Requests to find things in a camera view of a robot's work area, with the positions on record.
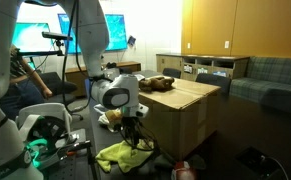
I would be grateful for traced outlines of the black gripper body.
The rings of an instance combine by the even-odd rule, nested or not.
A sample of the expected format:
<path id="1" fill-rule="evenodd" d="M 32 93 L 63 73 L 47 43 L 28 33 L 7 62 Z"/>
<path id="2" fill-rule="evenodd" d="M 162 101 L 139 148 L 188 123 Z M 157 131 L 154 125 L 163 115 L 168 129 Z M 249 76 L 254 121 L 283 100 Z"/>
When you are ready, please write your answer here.
<path id="1" fill-rule="evenodd" d="M 141 131 L 139 130 L 140 120 L 137 117 L 123 117 L 121 121 L 123 127 L 123 139 L 128 140 L 128 138 L 134 138 L 136 135 L 140 135 L 142 138 Z"/>

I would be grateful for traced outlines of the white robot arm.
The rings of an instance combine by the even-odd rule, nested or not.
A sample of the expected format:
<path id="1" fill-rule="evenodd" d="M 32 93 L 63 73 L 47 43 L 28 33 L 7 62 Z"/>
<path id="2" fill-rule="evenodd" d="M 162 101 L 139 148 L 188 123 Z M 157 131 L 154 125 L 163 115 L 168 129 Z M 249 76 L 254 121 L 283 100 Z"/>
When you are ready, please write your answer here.
<path id="1" fill-rule="evenodd" d="M 58 5 L 74 17 L 88 75 L 96 80 L 92 97 L 107 109 L 121 108 L 126 117 L 140 114 L 138 81 L 132 75 L 120 75 L 109 81 L 101 70 L 100 57 L 108 46 L 108 28 L 99 0 L 30 0 L 41 6 Z M 20 109 L 43 102 L 46 85 L 31 82 L 32 69 L 13 47 L 12 38 L 18 11 L 24 0 L 0 0 L 0 180 L 44 180 L 32 164 L 15 118 Z"/>

